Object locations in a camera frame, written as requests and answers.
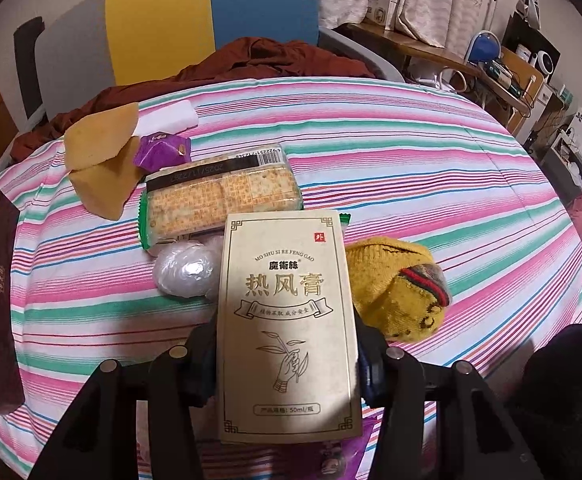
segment metal screw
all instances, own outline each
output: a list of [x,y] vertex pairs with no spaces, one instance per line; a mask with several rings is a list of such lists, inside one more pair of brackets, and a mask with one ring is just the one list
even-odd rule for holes
[[468,375],[473,371],[473,365],[468,361],[458,361],[455,363],[455,369],[461,374]]
[[386,349],[386,354],[391,359],[402,359],[404,357],[404,350],[399,346],[389,346],[389,348]]
[[106,361],[101,362],[100,370],[108,374],[116,369],[118,363],[116,363],[113,359],[107,359]]
[[169,350],[169,355],[174,359],[182,359],[187,354],[187,348],[185,346],[174,346]]

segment yellow knitted fabric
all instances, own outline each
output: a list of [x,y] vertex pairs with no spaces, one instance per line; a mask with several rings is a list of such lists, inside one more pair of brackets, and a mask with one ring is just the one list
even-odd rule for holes
[[[401,342],[420,341],[442,325],[450,295],[426,247],[375,237],[347,246],[346,252],[353,304],[365,324]],[[434,269],[437,280],[432,279],[431,288],[446,296],[435,295],[401,274],[407,267],[421,269],[423,265]]]

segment white plastic bag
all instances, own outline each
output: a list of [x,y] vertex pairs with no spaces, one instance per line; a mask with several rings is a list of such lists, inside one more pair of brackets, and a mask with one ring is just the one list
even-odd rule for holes
[[155,286],[182,298],[214,300],[220,284],[223,240],[222,235],[210,235],[165,247],[153,266]]

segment purple package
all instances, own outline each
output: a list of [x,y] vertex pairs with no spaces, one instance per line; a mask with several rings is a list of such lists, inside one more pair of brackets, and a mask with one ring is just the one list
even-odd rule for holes
[[362,435],[346,440],[281,446],[286,480],[355,480],[367,450],[375,416],[362,419]]
[[191,139],[157,132],[140,139],[133,164],[149,173],[191,162]]

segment pink striped fabric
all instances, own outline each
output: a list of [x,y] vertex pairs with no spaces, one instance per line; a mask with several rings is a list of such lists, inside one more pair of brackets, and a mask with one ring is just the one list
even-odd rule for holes
[[[306,208],[337,208],[347,243],[371,236],[428,247],[454,296],[435,336],[405,346],[420,360],[469,360],[500,395],[529,355],[582,322],[582,245],[549,183],[489,115],[454,94],[376,80],[245,80],[141,104],[151,113],[188,99],[199,125],[193,158],[279,142]],[[155,123],[156,130],[161,125]],[[82,207],[64,167],[63,140],[0,174],[20,209],[12,331],[26,404],[0,416],[0,456],[26,477],[82,383],[108,358],[151,360],[206,322],[213,304],[161,296],[140,247],[138,186],[117,222]],[[375,419],[356,476],[367,477]],[[213,409],[196,420],[213,417]],[[435,410],[425,407],[424,456]],[[222,446],[196,423],[209,479],[285,476],[277,449]],[[141,478],[150,466],[139,460]]]

